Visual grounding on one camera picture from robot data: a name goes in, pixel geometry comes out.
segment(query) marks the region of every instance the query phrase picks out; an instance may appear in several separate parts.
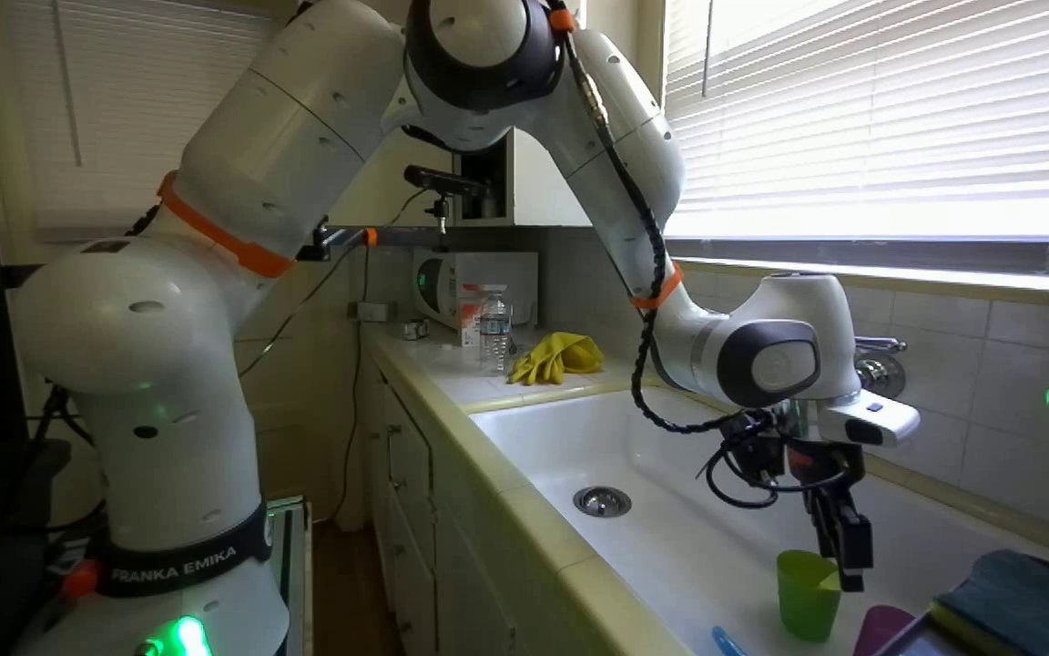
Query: sink basin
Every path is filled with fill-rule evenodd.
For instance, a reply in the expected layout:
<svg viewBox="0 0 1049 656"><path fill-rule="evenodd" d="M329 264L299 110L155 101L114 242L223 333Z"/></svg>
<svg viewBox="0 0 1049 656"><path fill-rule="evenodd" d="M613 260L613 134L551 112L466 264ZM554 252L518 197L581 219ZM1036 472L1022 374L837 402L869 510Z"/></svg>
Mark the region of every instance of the sink basin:
<svg viewBox="0 0 1049 656"><path fill-rule="evenodd" d="M648 404L673 418L710 418L704 404L648 389ZM690 651L717 651L721 628L746 651L853 651L869 606L925 610L964 581L995 546L1027 542L976 526L902 489L864 482L855 508L872 521L865 589L841 602L835 634L803 646L775 617L772 561L778 551L811 551L814 534L796 495L772 510L723 508L700 479L717 433L666 433L627 389L564 396L471 417L485 436L536 485L536 493L627 581L627 588Z"/></svg>

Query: yellow glove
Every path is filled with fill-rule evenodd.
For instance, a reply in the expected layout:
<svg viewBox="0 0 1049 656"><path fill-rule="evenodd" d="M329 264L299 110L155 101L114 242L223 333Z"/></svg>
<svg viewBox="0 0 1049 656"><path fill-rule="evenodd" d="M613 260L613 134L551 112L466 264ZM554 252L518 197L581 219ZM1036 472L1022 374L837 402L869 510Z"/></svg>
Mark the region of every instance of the yellow glove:
<svg viewBox="0 0 1049 656"><path fill-rule="evenodd" d="M602 360L605 354L590 336L554 333L513 365L509 383L559 383L564 371L597 371Z"/></svg>

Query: sink drain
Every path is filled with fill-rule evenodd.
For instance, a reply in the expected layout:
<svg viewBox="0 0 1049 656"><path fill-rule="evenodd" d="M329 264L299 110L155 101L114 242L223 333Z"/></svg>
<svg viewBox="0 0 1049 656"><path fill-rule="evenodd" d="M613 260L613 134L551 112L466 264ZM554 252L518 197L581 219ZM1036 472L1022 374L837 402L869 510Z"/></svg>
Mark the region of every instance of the sink drain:
<svg viewBox="0 0 1049 656"><path fill-rule="evenodd" d="M573 495L573 504L576 504L576 510L581 510L590 519L618 519L618 514L627 514L633 508L627 493L605 489L605 485L577 489Z"/></svg>

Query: window blinds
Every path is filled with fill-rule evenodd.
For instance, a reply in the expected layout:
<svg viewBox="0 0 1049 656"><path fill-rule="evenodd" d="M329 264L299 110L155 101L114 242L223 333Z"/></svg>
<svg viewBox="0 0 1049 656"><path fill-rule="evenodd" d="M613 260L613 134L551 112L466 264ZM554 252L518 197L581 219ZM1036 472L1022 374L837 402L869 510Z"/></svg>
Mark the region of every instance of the window blinds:
<svg viewBox="0 0 1049 656"><path fill-rule="evenodd" d="M279 0L8 0L41 238L127 229Z"/></svg>
<svg viewBox="0 0 1049 656"><path fill-rule="evenodd" d="M670 0L666 238L1049 242L1049 0L756 4Z"/></svg>

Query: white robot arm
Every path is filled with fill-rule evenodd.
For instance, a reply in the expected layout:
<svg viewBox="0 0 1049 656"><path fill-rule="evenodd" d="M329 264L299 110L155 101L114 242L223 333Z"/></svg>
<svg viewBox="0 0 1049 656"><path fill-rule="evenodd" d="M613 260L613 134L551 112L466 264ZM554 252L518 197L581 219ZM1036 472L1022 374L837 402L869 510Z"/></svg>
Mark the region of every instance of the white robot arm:
<svg viewBox="0 0 1049 656"><path fill-rule="evenodd" d="M388 130L485 150L509 128L554 153L673 385L734 410L796 396L865 442L914 427L858 389L830 276L772 276L732 312L688 299L659 246L682 182L670 128L564 4L410 0L398 31L320 0L206 118L144 235L86 246L21 289L21 351L72 394L109 482L97 589L21 651L155 651L178 628L205 628L223 656L285 642L233 333Z"/></svg>

